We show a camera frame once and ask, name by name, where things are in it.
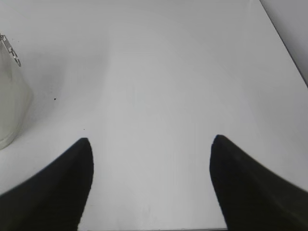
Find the tabletop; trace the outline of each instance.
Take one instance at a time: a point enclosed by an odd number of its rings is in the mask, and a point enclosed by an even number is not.
[[[226,227],[209,175],[223,134],[308,190],[308,91],[258,0],[1,0],[34,101],[0,151],[0,193],[81,137],[81,231]]]

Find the white wall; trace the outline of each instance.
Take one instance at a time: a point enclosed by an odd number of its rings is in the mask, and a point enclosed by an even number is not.
[[[303,77],[308,80],[308,1],[261,0]]]

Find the translucent bag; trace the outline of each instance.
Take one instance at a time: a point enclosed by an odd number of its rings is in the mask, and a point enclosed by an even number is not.
[[[0,34],[0,149],[17,136],[33,98],[20,66],[7,38]]]

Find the white plastic container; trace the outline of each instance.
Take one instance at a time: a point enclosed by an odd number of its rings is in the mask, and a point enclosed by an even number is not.
[[[24,81],[19,59],[0,35],[0,149],[17,136],[33,93]]]

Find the white surface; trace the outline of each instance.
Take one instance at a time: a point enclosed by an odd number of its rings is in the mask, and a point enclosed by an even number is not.
[[[262,0],[304,78],[308,80],[307,0]]]
[[[80,230],[224,227],[217,134],[308,189],[308,91],[259,1],[6,0],[0,28],[35,92],[0,193],[88,137]]]

